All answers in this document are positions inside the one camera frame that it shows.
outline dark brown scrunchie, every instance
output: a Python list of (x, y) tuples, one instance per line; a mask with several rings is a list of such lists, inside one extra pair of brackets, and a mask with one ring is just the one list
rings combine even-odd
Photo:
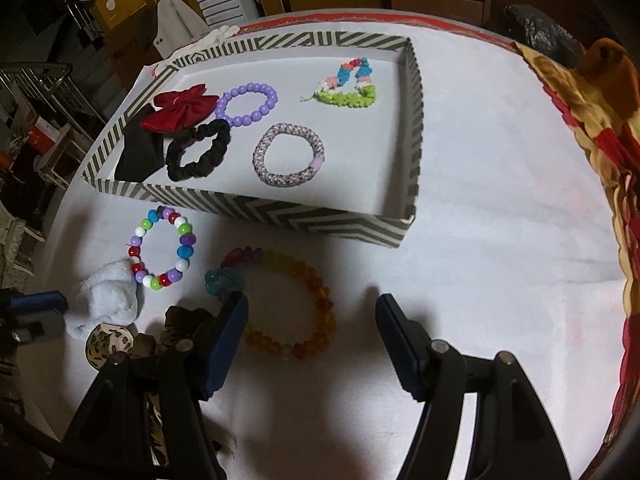
[[(201, 124), (197, 128), (191, 127), (181, 131), (171, 141), (166, 150), (166, 172), (174, 182), (185, 180), (192, 176), (207, 176), (214, 168), (222, 163), (226, 148), (231, 141), (230, 126), (224, 119), (215, 119), (208, 124)], [(180, 166), (180, 158), (185, 150), (196, 142), (207, 137), (216, 136), (211, 141), (211, 147), (202, 154), (197, 162), (189, 162)]]

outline multicolored beaded bracelet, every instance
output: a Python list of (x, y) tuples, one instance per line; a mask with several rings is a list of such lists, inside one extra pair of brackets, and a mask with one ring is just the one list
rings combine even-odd
[[(345, 85), (351, 76), (351, 72), (356, 67), (358, 67), (356, 72), (357, 92), (335, 92), (336, 88)], [(315, 97), (320, 102), (328, 105), (368, 108), (376, 102), (376, 86), (371, 79), (372, 72), (373, 69), (369, 66), (369, 60), (366, 57), (352, 59), (350, 62), (340, 65), (336, 76), (329, 76), (324, 81), (321, 81), (312, 97), (300, 100), (305, 102)]]
[[(229, 104), (231, 99), (238, 97), (239, 95), (246, 94), (247, 92), (256, 92), (264, 94), (267, 100), (260, 108), (251, 112), (250, 115), (230, 117), (226, 114), (226, 105)], [(247, 85), (239, 86), (238, 88), (232, 88), (229, 92), (225, 92), (218, 103), (216, 104), (216, 118), (224, 119), (232, 126), (249, 126), (251, 123), (257, 123), (263, 116), (275, 108), (278, 102), (278, 94), (276, 91), (265, 83), (249, 83)]]
[(233, 291), (242, 291), (244, 279), (229, 269), (229, 267), (242, 263), (262, 264), (267, 268), (291, 274), (311, 292), (316, 306), (315, 330), (311, 338), (293, 345), (283, 344), (259, 330), (247, 326), (244, 331), (244, 340), (250, 346), (255, 346), (270, 356), (280, 356), (285, 360), (291, 356), (304, 359), (329, 346), (329, 338), (334, 334), (337, 326), (335, 314), (332, 311), (334, 302), (330, 298), (331, 291), (324, 285), (322, 279), (316, 276), (316, 270), (313, 267), (309, 267), (305, 262), (297, 262), (291, 256), (276, 251), (238, 247), (224, 257), (218, 269), (209, 270), (205, 274), (207, 292), (224, 300)]
[[(178, 247), (176, 251), (178, 261), (176, 261), (175, 267), (164, 274), (160, 274), (160, 276), (155, 276), (145, 269), (145, 264), (140, 259), (140, 247), (142, 245), (142, 238), (146, 235), (146, 232), (161, 218), (167, 220), (169, 224), (175, 225), (178, 229), (180, 233), (180, 247)], [(164, 286), (179, 282), (182, 279), (182, 273), (189, 268), (189, 258), (193, 256), (193, 245), (196, 243), (196, 235), (191, 232), (192, 229), (187, 219), (184, 216), (180, 216), (180, 213), (175, 212), (174, 209), (170, 207), (158, 206), (158, 209), (151, 209), (146, 218), (140, 222), (140, 226), (136, 227), (136, 235), (132, 236), (129, 241), (129, 250), (127, 253), (131, 257), (131, 270), (134, 273), (136, 281), (153, 290), (160, 290)]]
[[(293, 135), (302, 137), (309, 143), (311, 149), (314, 152), (314, 158), (309, 165), (302, 171), (297, 173), (289, 173), (286, 175), (269, 173), (264, 165), (264, 155), (271, 146), (273, 139), (280, 134)], [(268, 186), (275, 187), (294, 187), (308, 182), (316, 173), (320, 171), (324, 164), (324, 146), (322, 140), (309, 128), (304, 126), (297, 126), (296, 124), (274, 124), (267, 132), (262, 136), (260, 142), (254, 150), (254, 170), (261, 181)]]

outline white bead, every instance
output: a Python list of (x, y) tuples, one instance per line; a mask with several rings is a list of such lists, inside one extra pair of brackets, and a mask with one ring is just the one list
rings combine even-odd
[(189, 268), (189, 261), (185, 260), (184, 258), (180, 258), (176, 263), (175, 263), (175, 270), (180, 270), (180, 272), (184, 272), (185, 270), (187, 270)]

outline lime green bead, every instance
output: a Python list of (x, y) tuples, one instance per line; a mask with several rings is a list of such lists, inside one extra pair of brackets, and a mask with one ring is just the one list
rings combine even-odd
[(191, 224), (182, 224), (180, 227), (178, 227), (178, 232), (181, 235), (186, 235), (189, 234), (191, 232)]

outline red bead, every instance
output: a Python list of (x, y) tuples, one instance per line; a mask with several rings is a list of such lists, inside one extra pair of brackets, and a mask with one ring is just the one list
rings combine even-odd
[(220, 267), (233, 267), (244, 261), (244, 249), (240, 247), (236, 247), (229, 254), (225, 256), (225, 259), (222, 260)]

